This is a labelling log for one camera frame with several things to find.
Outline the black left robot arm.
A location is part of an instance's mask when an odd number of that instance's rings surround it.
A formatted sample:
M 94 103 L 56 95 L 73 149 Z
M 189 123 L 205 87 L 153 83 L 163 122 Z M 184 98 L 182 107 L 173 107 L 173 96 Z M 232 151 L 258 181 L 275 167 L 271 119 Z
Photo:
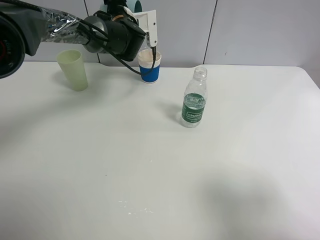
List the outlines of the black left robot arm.
M 6 78 L 34 56 L 40 43 L 77 44 L 94 54 L 110 54 L 123 65 L 134 60 L 146 38 L 124 0 L 81 19 L 61 10 L 21 0 L 0 2 L 0 77 Z

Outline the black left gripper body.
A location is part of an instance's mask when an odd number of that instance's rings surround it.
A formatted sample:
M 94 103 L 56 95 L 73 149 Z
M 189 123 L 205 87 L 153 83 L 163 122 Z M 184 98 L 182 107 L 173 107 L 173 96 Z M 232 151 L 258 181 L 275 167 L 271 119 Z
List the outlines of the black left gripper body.
M 107 12 L 98 10 L 84 19 L 95 26 L 85 26 L 94 34 L 84 46 L 88 52 L 114 54 L 126 62 L 132 62 L 136 58 L 146 33 L 139 27 L 138 21 L 125 12 L 124 7 L 108 6 Z

